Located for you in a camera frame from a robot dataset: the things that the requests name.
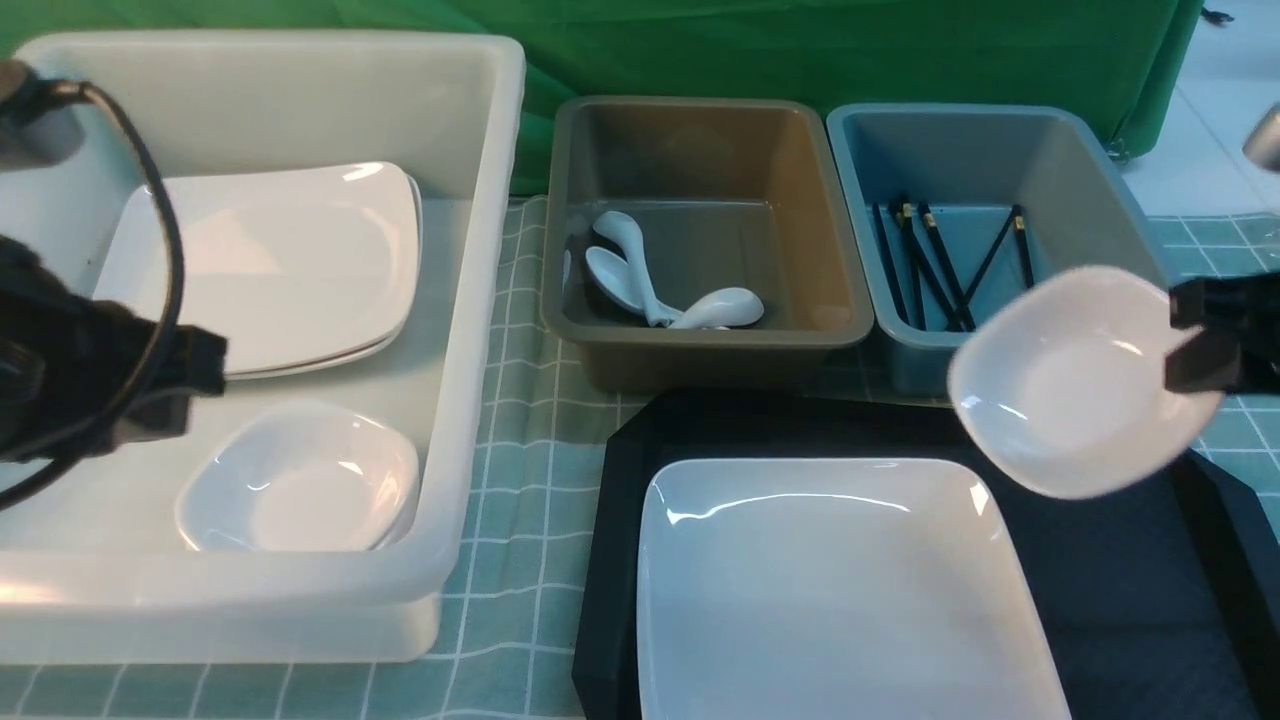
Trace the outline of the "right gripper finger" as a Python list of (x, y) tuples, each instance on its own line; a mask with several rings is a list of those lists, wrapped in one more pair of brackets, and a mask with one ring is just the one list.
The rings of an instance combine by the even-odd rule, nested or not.
[(1167, 292), (1169, 322), (1176, 329), (1217, 327), (1229, 331), (1276, 331), (1279, 274), (1196, 277)]
[(1178, 395), (1279, 395), (1277, 343), (1231, 331), (1201, 331), (1164, 361), (1164, 387)]

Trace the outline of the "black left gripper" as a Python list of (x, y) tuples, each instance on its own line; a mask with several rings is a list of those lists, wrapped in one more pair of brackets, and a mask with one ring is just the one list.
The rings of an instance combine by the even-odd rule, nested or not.
[[(156, 322), (113, 301), (70, 291), (38, 254), (3, 237), (3, 461), (54, 460), (122, 389)], [(175, 439), (189, 429), (191, 397), (221, 397), (229, 342), (178, 325), (160, 366), (160, 395), (124, 413), (100, 439), (100, 455), (125, 445)]]

